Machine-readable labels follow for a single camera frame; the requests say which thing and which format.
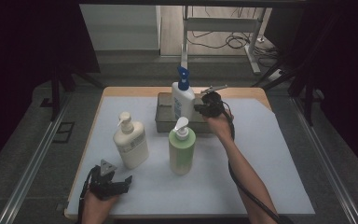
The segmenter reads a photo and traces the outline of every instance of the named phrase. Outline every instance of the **forearm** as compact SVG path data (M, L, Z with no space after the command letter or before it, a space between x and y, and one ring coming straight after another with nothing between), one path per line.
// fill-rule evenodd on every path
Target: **forearm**
M226 150L232 171L240 183L272 212L277 214L266 186L251 164L243 157L234 141L228 135L218 135L218 137ZM275 223L265 211L243 194L240 189L239 192L252 223Z

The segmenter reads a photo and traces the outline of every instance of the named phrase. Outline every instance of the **pump bottle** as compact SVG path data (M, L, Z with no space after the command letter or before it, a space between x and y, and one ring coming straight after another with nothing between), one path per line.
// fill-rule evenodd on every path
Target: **pump bottle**
M115 132L113 140L124 165L133 169L149 156L145 128L141 122L131 121L129 112L122 112L118 118L120 129Z
M178 175L187 174L193 164L194 146L196 134L187 128L188 119L179 118L176 126L170 131L170 166Z
M188 82L188 70L179 66L178 72L180 80L172 84L172 119L178 120L180 117L186 117L191 120L196 97Z

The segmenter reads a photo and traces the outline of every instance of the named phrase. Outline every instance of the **green lotion bottle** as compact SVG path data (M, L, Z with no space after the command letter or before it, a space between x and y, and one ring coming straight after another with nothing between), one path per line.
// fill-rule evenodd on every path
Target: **green lotion bottle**
M187 128L187 124L187 118L179 118L168 137L171 169L178 175L187 174L193 164L196 134L193 130Z

